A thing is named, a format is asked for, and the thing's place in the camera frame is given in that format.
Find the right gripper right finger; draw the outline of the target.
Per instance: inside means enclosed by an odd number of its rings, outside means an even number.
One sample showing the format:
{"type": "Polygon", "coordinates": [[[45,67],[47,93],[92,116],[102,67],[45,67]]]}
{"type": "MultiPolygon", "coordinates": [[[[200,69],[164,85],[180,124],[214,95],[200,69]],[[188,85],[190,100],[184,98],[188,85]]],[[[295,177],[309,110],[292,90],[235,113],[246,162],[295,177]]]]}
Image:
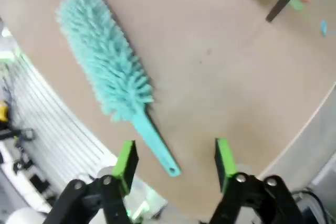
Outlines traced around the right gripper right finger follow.
{"type": "Polygon", "coordinates": [[[283,179],[259,180],[238,172],[229,143],[215,140],[215,164],[223,197],[210,223],[235,223],[241,208],[253,209],[262,223],[302,223],[302,214],[283,179]]]}

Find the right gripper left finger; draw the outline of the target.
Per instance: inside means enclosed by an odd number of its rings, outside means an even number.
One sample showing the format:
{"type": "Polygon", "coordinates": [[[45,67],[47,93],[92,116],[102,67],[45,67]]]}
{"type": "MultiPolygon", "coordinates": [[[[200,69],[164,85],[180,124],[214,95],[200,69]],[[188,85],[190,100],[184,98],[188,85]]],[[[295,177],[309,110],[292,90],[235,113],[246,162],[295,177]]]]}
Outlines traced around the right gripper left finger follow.
{"type": "Polygon", "coordinates": [[[101,209],[106,223],[132,223],[123,199],[131,191],[139,157],[135,141],[125,141],[111,174],[86,184],[68,183],[46,217],[46,223],[90,223],[101,209]]]}

